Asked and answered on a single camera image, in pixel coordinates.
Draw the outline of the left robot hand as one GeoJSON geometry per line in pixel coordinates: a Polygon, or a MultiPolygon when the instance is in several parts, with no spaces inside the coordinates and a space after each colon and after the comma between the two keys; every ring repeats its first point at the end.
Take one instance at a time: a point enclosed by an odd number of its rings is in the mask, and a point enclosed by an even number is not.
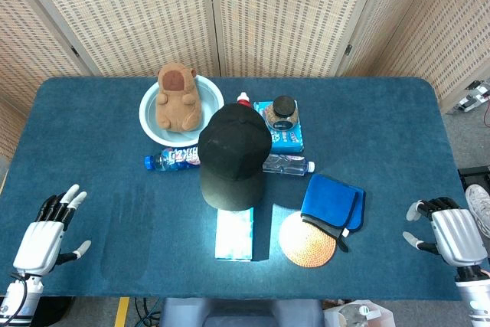
{"type": "Polygon", "coordinates": [[[66,192],[47,198],[28,225],[15,256],[13,267],[23,277],[43,277],[56,266],[80,259],[91,246],[85,240],[76,250],[61,253],[61,243],[75,212],[87,196],[78,184],[66,192]]]}

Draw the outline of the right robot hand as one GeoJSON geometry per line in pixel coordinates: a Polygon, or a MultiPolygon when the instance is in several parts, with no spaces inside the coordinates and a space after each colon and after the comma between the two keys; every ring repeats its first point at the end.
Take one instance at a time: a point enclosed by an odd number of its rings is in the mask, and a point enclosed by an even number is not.
{"type": "Polygon", "coordinates": [[[404,231],[403,238],[412,247],[440,255],[453,267],[478,266],[488,257],[470,211],[458,206],[451,198],[439,197],[412,203],[406,219],[418,221],[421,217],[429,220],[435,241],[428,243],[404,231]]]}

